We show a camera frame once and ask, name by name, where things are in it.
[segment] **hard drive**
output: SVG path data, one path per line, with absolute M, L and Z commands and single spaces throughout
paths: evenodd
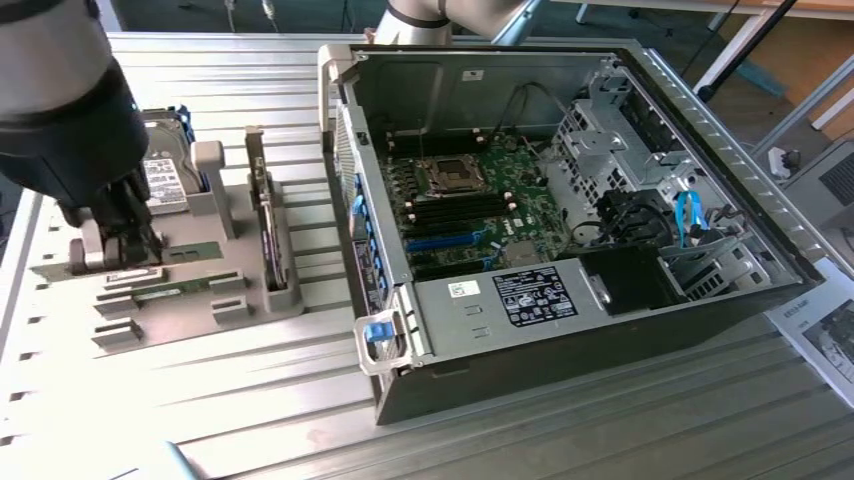
M 192 166 L 193 141 L 189 112 L 184 107 L 142 112 L 148 150 L 142 159 L 150 189 L 152 215 L 188 210 L 186 195 L 204 191 L 202 178 Z

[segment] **motherboard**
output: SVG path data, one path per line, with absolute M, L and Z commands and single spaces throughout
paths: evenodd
M 565 248 L 565 212 L 523 139 L 478 153 L 394 158 L 382 176 L 416 280 L 539 264 Z

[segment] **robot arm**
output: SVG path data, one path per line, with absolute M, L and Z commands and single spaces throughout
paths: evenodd
M 93 0 L 0 0 L 0 172 L 97 224 L 122 268 L 160 262 L 148 137 Z
M 495 45 L 527 36 L 541 0 L 388 0 L 374 43 L 449 45 L 450 21 Z

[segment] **cpu socket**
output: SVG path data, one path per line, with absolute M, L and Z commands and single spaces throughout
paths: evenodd
M 477 160 L 470 155 L 434 157 L 418 163 L 429 182 L 428 195 L 442 196 L 485 189 Z

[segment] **white label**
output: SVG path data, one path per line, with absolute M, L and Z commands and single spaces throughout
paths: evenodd
M 153 292 L 153 293 L 148 293 L 145 295 L 138 295 L 136 297 L 133 297 L 137 301 L 142 301 L 142 300 L 153 300 L 154 298 L 160 298 L 160 297 L 170 297 L 172 295 L 180 295 L 181 291 L 177 288 L 173 288 L 170 290 L 162 290 L 160 292 Z
M 450 298 L 466 297 L 468 295 L 477 295 L 480 293 L 476 280 L 448 283 L 448 290 L 450 292 Z
M 145 160 L 145 178 L 150 189 L 148 207 L 162 213 L 182 210 L 186 206 L 186 194 L 172 159 Z
M 482 70 L 462 70 L 462 82 L 478 82 L 482 80 Z
M 106 275 L 106 282 L 117 282 L 118 280 L 126 280 L 128 278 L 138 278 L 148 275 L 154 270 L 152 268 L 142 268 L 138 270 L 128 270 L 126 272 L 112 273 Z

